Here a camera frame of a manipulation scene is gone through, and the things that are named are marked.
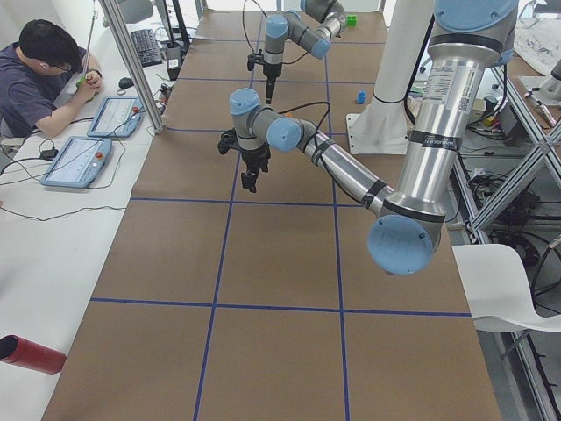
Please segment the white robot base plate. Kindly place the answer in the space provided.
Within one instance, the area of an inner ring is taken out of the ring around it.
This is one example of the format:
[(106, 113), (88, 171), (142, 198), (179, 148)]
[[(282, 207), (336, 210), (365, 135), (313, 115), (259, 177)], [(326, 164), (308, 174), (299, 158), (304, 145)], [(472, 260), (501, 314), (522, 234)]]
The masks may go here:
[(405, 154), (408, 126), (403, 115), (351, 113), (346, 116), (350, 150), (357, 154)]

